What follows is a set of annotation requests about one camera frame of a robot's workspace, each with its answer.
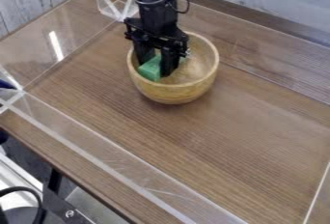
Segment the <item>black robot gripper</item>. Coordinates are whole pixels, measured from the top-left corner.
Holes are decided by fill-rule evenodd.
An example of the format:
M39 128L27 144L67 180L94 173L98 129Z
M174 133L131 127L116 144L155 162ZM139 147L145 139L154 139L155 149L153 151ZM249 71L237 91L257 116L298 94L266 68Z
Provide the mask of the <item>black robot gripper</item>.
M139 64L147 63L155 57L157 50L161 50L161 73L162 77L169 77L189 50L190 37L178 27L178 18L129 17L124 24L126 38L133 41Z

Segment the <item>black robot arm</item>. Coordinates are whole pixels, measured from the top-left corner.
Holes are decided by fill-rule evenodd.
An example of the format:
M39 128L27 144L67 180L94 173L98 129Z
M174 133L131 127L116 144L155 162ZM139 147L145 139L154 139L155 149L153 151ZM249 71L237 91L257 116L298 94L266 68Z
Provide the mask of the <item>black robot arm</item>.
M177 0L135 0L139 17L127 17L126 38L133 41L139 65L147 63L161 50L161 76L170 76L179 66L179 59L187 56L189 35L178 27Z

